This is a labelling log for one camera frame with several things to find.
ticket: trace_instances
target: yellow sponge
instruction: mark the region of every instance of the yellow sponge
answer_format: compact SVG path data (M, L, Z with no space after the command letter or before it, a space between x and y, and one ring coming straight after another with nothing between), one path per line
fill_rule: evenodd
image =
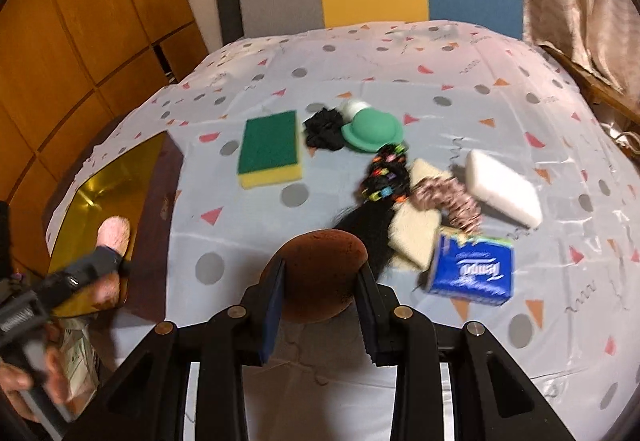
M238 178L245 189L302 179L295 110L246 122Z

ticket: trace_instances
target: blue tissue pack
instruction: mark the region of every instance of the blue tissue pack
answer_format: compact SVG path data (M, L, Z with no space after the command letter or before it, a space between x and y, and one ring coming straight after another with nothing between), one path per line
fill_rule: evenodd
M440 228L430 293L501 305L512 296L513 246L504 239Z

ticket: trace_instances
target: gray dot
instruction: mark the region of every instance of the gray dot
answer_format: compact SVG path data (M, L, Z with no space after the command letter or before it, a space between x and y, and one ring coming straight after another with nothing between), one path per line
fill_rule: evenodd
M225 261L213 251L205 253L196 262L196 278L204 285L215 284L225 272Z
M285 186L280 192L282 204L289 208L296 208L309 198L309 189L303 183L293 183Z
M433 98L433 103L439 106L451 106L451 100L449 98L445 98L444 96L436 96Z
M238 143L238 141L233 140L233 141L227 141L222 148L220 149L220 155L221 156L230 156L231 154L233 154L236 150L238 150L238 147L240 146L240 144Z
M509 341L516 349L529 345L533 338L533 324L527 315L515 315L509 323Z
M618 384L614 383L609 387L609 390L605 393L604 397L600 402L600 410L605 410L611 403L611 400L616 395L616 391L618 390Z
M600 191L606 195L606 196L610 196L611 195L611 190L609 190L609 187L607 186L607 183L604 182L603 179L601 179L600 181L598 181L598 186L600 187Z
M593 204L591 204L591 198L587 194L582 194L578 197L578 202L585 212L593 212Z
M324 109L324 104L322 103L309 103L306 106L306 111L309 114L315 114L316 112L320 112L322 109Z

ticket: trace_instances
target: plastic tablecloth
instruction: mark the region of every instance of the plastic tablecloth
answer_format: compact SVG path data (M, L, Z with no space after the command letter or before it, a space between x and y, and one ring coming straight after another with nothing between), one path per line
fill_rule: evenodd
M456 173L477 148L536 186L544 215L537 230L485 214L486 235L514 242L514 295L506 304L430 295L416 272L393 265L381 282L436 323L487 325L576 439L599 439L640 380L638 175L550 56L483 27L369 23L240 40L214 52L95 147L50 222L49 247L84 180L169 130L185 161L167 319L179 326L206 321L239 301L284 242L331 227L352 207L371 158L349 148L303 148L303 179L243 190L236 166L244 122L292 109L303 121L349 97L402 122L410 159ZM117 317L118 360L150 328ZM245 370L250 437L388 439L395 373L370 364L353 309L322 324L282 324L270 363ZM193 382L196 374L194 366ZM444 368L443 375L450 401ZM191 385L186 439L193 436L194 393Z

